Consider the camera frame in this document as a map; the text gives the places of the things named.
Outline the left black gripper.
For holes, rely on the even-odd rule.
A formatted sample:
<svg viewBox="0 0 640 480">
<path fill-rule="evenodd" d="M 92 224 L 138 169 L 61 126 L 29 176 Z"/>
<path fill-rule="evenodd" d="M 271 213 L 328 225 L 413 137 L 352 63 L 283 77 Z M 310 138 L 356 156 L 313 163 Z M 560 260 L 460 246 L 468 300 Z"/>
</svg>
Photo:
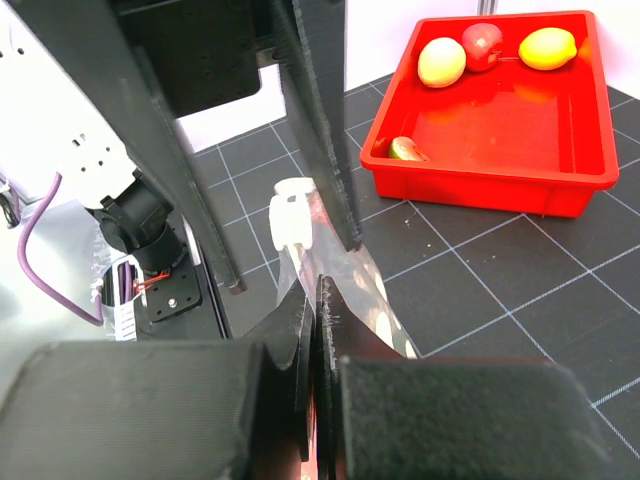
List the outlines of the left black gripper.
<svg viewBox="0 0 640 480">
<path fill-rule="evenodd" d="M 246 286 L 166 101 L 180 118 L 256 94 L 272 14 L 289 126 L 343 246 L 361 247 L 345 134 L 345 2 L 114 1 L 116 14 L 106 1 L 9 5 L 180 210 L 233 294 Z"/>
</svg>

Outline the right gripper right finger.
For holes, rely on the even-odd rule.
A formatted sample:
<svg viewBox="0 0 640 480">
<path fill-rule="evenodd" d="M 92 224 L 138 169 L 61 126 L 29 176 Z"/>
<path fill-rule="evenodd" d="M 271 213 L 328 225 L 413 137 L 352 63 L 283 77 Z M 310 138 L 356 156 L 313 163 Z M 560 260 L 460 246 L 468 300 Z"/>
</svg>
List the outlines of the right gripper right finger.
<svg viewBox="0 0 640 480">
<path fill-rule="evenodd" d="M 537 359 L 409 359 L 318 282 L 314 380 L 322 479 L 609 479 L 582 386 Z"/>
</svg>

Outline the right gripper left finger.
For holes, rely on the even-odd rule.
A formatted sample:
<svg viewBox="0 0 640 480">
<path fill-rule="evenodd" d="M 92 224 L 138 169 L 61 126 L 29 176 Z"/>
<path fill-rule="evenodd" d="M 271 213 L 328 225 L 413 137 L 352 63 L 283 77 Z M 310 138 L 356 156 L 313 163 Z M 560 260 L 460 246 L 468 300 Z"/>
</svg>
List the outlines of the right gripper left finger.
<svg viewBox="0 0 640 480">
<path fill-rule="evenodd" d="M 236 340 L 66 342 L 1 406 L 5 479 L 296 479 L 313 315 L 294 283 Z"/>
</svg>

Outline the white-spotted clear zip bag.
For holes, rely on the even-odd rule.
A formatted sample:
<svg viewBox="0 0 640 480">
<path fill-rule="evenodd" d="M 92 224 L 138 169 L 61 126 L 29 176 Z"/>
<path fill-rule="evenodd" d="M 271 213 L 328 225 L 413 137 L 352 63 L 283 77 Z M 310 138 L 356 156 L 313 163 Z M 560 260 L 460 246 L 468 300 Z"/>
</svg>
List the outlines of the white-spotted clear zip bag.
<svg viewBox="0 0 640 480">
<path fill-rule="evenodd" d="M 344 247 L 312 179 L 292 177 L 276 183 L 268 218 L 280 261 L 278 301 L 299 281 L 315 305 L 318 279 L 330 277 L 347 307 L 378 338 L 407 358 L 419 356 L 388 302 L 373 258 L 364 246 L 351 251 Z"/>
</svg>

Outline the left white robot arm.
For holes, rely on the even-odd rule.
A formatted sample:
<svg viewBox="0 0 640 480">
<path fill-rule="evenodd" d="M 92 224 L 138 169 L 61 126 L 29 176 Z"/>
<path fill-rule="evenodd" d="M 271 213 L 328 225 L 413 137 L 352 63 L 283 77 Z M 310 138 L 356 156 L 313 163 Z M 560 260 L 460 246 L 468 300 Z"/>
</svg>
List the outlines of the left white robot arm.
<svg viewBox="0 0 640 480">
<path fill-rule="evenodd" d="M 244 285 L 191 163 L 180 119 L 257 93 L 279 68 L 287 119 L 342 245 L 361 244 L 344 139 L 342 1 L 5 1 L 1 117 L 52 156 L 113 245 L 151 273 L 182 247 L 178 211 L 205 262 Z"/>
</svg>

